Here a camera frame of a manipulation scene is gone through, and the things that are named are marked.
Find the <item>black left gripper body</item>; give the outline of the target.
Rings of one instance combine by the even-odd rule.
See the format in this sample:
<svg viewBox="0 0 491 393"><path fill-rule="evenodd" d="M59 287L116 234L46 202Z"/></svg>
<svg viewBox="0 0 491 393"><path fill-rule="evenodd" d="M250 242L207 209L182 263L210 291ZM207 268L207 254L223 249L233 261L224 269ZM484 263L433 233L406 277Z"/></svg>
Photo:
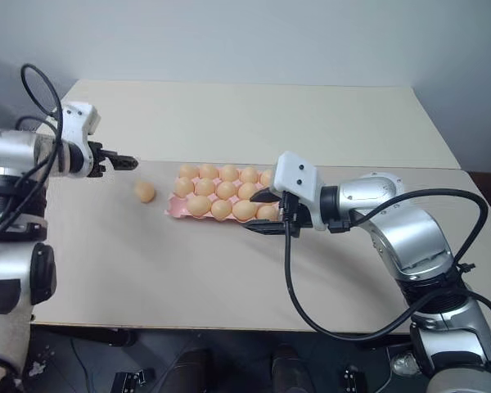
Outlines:
<svg viewBox="0 0 491 393"><path fill-rule="evenodd" d="M92 168L88 174L89 178L101 178L106 172L106 166L102 162L106 159L103 146L99 142L88 142L92 152Z"/></svg>

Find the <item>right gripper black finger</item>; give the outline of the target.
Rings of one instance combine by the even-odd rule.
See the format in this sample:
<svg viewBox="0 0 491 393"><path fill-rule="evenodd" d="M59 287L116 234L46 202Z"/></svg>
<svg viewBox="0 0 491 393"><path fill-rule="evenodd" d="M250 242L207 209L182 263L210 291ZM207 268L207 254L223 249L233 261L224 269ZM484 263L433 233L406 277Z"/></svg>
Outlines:
<svg viewBox="0 0 491 393"><path fill-rule="evenodd" d="M280 200L281 198L273 194L268 187L259 189L250 197L250 201L258 203L275 203Z"/></svg>
<svg viewBox="0 0 491 393"><path fill-rule="evenodd" d="M241 225L243 228L265 236L285 236L287 224L268 219L252 219Z"/></svg>

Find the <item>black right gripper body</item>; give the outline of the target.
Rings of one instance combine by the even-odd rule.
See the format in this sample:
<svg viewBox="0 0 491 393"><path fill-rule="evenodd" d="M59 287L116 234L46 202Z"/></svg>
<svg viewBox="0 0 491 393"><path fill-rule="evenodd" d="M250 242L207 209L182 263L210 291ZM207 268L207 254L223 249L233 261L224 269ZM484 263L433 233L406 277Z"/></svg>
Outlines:
<svg viewBox="0 0 491 393"><path fill-rule="evenodd" d="M281 222L279 235L299 238L303 228L312 227L309 209L292 193L282 193L282 199L279 203L279 213Z"/></svg>

